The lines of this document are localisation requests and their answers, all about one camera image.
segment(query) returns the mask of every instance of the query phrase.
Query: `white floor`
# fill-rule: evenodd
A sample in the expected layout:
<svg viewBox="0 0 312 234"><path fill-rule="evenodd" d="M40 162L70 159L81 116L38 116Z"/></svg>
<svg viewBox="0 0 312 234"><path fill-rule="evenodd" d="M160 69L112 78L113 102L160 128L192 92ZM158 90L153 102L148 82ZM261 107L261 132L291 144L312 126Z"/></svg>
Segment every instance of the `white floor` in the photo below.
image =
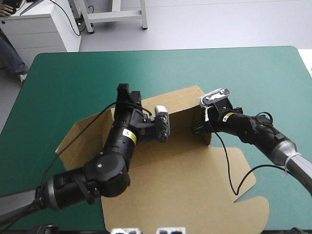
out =
<svg viewBox="0 0 312 234"><path fill-rule="evenodd" d="M96 12L108 0L88 0ZM162 50L291 45L312 68L312 0L146 0L149 29L139 20L95 24L81 51ZM139 0L122 0L122 9ZM19 92L0 71L0 132Z"/></svg>

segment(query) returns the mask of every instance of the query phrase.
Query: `cardboard box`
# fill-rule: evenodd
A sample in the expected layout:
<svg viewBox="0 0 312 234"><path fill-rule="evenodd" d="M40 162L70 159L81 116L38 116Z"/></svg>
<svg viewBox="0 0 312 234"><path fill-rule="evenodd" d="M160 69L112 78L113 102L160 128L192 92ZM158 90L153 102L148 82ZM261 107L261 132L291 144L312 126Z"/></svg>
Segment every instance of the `cardboard box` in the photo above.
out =
<svg viewBox="0 0 312 234"><path fill-rule="evenodd" d="M112 228L138 227L146 234L158 227L183 226L188 233L260 233L268 221L264 197L235 201L255 184L250 175L235 196L230 188L223 148L208 147L211 134L194 135L204 110L198 86L148 98L142 106L153 110L164 105L170 114L168 142L140 143L130 166L131 185L118 197L102 198L105 223ZM82 166L102 150L113 123L107 110L94 125L63 153L67 170ZM77 122L58 150L95 116ZM228 148L234 187L250 169L243 153Z"/></svg>

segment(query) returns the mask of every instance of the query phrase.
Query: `robotic arm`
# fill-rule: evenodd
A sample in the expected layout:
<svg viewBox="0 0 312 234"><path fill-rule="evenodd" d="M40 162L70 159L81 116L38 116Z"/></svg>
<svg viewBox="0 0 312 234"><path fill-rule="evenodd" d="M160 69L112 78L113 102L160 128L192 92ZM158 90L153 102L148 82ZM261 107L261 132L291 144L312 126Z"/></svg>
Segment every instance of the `robotic arm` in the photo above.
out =
<svg viewBox="0 0 312 234"><path fill-rule="evenodd" d="M289 138L273 127L267 113L256 116L243 114L241 107L233 108L228 89L217 89L200 98L205 119L193 128L194 133L225 132L238 136L243 143L257 147L277 166L285 166L312 195L312 163L306 160Z"/></svg>
<svg viewBox="0 0 312 234"><path fill-rule="evenodd" d="M126 190L136 144L150 140L166 142L170 134L166 108L156 106L155 118L148 116L142 111L140 92L129 93L128 89L128 84L118 86L114 123L103 150L83 167L50 178L42 191L39 186L1 196L0 226L21 213L25 216L45 208L60 211L84 201L93 204L100 196L118 196Z"/></svg>

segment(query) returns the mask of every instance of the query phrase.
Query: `black cable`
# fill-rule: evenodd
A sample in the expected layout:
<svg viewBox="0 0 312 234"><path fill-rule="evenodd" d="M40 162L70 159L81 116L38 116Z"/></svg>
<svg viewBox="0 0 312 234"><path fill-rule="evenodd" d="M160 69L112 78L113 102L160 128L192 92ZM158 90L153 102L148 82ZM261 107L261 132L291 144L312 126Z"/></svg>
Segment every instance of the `black cable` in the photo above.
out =
<svg viewBox="0 0 312 234"><path fill-rule="evenodd" d="M65 12L65 10L64 10L60 5L58 5L55 1L53 1L53 0L49 0L49 1L52 2L52 3L54 3L56 6L58 6L58 7L64 12L64 14L66 15L66 17L68 18L68 21L69 21L69 23L70 23L70 26L72 27L72 30L73 30L74 34L75 34L76 36L81 36L81 33L80 33L80 32L79 32L79 34L75 32L74 27L73 27L73 25L72 25L72 22L70 21L70 19L69 19L69 17L68 17L68 14Z"/></svg>
<svg viewBox="0 0 312 234"><path fill-rule="evenodd" d="M270 120L269 123L265 123L265 122L262 122L262 121L259 120L259 117L260 117L262 114L266 114L266 115L269 116L269 120ZM273 116L272 116L269 112L260 112L259 114L257 114L257 115L255 116L255 120L256 120L258 123L263 124L264 126L267 126L268 128L270 128L270 129L273 131L274 135L277 134L276 129L273 127Z"/></svg>
<svg viewBox="0 0 312 234"><path fill-rule="evenodd" d="M118 101L118 102L113 102L111 104L109 104L107 107L104 108L104 110L102 110L87 126L85 126L59 153L57 153L57 155L55 155L55 157L53 158L52 162L50 163L50 165L47 167L47 169L45 170L44 174L43 174L43 177L42 177L42 180L41 180L41 185L40 185L40 191L39 191L39 197L41 197L41 192L42 192L42 188L43 188L43 185L45 183L45 179L47 177L47 174L49 172L49 170L53 167L53 165L55 164L56 160L59 158L59 156L65 151L67 150L73 143L75 140L77 140L78 137L80 137L85 130L87 130L87 128L93 124L108 108L110 108L111 106L115 105L115 104L124 104L124 105L127 105L127 106L132 106L132 107L137 107L141 110L144 110L146 111L147 113L149 113L149 115L151 116L152 113L137 105L137 104L133 104L133 103L130 103L130 102L126 102L126 101Z"/></svg>
<svg viewBox="0 0 312 234"><path fill-rule="evenodd" d="M93 5L90 5L88 6L88 9L92 7L92 13L94 13L94 6ZM79 31L80 33L82 33L84 30L86 30L87 26L85 26L81 31Z"/></svg>
<svg viewBox="0 0 312 234"><path fill-rule="evenodd" d="M26 0L24 0L24 2L20 5L19 9L16 10L16 12L18 12L25 5L25 3L26 3Z"/></svg>
<svg viewBox="0 0 312 234"><path fill-rule="evenodd" d="M219 140L221 141L221 144L222 144L222 146L223 146L223 149L224 149L224 152L225 152L226 161L227 161L227 164L228 164L228 176L229 176L230 186L231 186L231 189L232 189L233 193L234 193L236 196L238 196L239 190L240 190L241 186L243 185L244 181L246 180L246 178L247 178L253 171L257 170L258 168L262 168L262 167L273 167L273 168L277 168L277 169L280 169L280 170L282 170L282 171L285 171L284 168L279 167L279 166L275 166L275 165L271 165L271 164L263 164L263 165L256 166L256 167L250 169L250 170L244 175L243 179L241 180L241 182L240 182L240 184L239 184L239 186L238 186L238 188L237 188L237 191L235 191L234 186L233 186L233 183L232 183L232 179L231 179L230 160L229 160L229 156L228 156L228 152L227 152L227 150L226 150L225 144L224 144L222 138L220 137L220 135L216 132L216 130L215 130L215 129L213 128L213 126L211 125L210 121L208 121L208 123L209 123L211 129L213 130L214 134L216 134L216 136L217 136L217 137L219 138Z"/></svg>
<svg viewBox="0 0 312 234"><path fill-rule="evenodd" d="M0 231L0 234L3 234L5 231L7 231L10 227L12 227L17 221L19 221L24 214L27 214L28 211L33 207L33 205L35 204L35 202L29 204L28 206L25 207L25 209L23 209L20 214L10 223L8 224L4 229L2 229Z"/></svg>
<svg viewBox="0 0 312 234"><path fill-rule="evenodd" d="M41 179L41 185L40 185L40 191L39 191L39 195L38 195L38 199L40 199L41 194L42 194L42 188L43 185L45 183L47 174L49 172L49 170L53 167L53 165L55 164L56 160L59 158L59 156L65 151L67 150L73 143L75 140L78 139L78 137L80 137L86 130L88 127L90 127L90 125L92 125L108 108L110 108L111 106L115 105L115 104L123 104L123 105L127 105L127 106L132 106L132 107L137 107L141 110L146 111L149 116L152 115L152 112L150 112L149 110L147 110L146 108L143 108L140 105L137 104L133 104L130 102L126 102L126 101L117 101L117 102L113 102L111 104L109 104L108 106L106 106L104 108L104 110L102 110L87 126L85 126L60 152L57 153L57 155L54 156L54 158L52 159L50 165L46 168L46 170L44 171L44 174L42 176ZM83 192L87 195L87 193L85 192L84 188L85 186L81 185L81 188L83 190ZM21 219L24 214L26 214L32 207L33 205L36 203L36 200L34 200L34 202L32 204L30 204L29 206L27 206L23 211L21 211L21 213L8 225L6 226L3 230L0 231L0 234L3 234L3 232L5 232L6 230L8 230L10 227L12 227L19 219Z"/></svg>

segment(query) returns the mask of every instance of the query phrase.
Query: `drawer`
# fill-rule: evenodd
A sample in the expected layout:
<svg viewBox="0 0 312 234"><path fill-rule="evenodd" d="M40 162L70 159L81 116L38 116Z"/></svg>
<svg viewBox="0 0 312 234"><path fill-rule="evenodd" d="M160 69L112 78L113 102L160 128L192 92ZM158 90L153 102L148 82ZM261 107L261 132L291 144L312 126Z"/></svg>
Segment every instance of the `drawer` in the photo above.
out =
<svg viewBox="0 0 312 234"><path fill-rule="evenodd" d="M15 49L64 46L58 33L35 33L7 35Z"/></svg>
<svg viewBox="0 0 312 234"><path fill-rule="evenodd" d="M51 17L32 19L1 19L0 28L6 35L51 33L57 28Z"/></svg>
<svg viewBox="0 0 312 234"><path fill-rule="evenodd" d="M65 46L17 49L16 51L28 68L31 67L31 64L38 54L67 52Z"/></svg>

